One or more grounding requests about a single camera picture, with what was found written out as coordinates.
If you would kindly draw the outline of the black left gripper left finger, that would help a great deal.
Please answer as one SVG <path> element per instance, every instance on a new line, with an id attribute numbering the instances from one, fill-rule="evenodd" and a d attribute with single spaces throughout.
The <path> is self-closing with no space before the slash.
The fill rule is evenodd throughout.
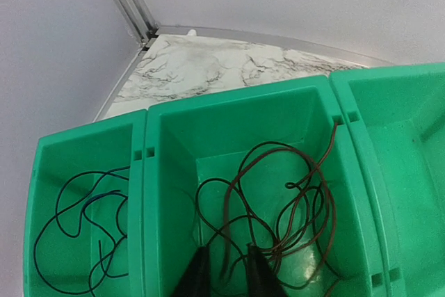
<path id="1" fill-rule="evenodd" d="M 200 246 L 177 283 L 172 296 L 209 297 L 210 295 L 210 250 L 208 246 Z"/>

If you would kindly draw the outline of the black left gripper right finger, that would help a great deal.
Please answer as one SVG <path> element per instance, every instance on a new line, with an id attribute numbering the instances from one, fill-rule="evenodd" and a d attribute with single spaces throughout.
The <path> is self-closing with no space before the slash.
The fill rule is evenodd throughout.
<path id="1" fill-rule="evenodd" d="M 253 244 L 248 245 L 246 280 L 248 296 L 287 297 L 263 253 Z"/>

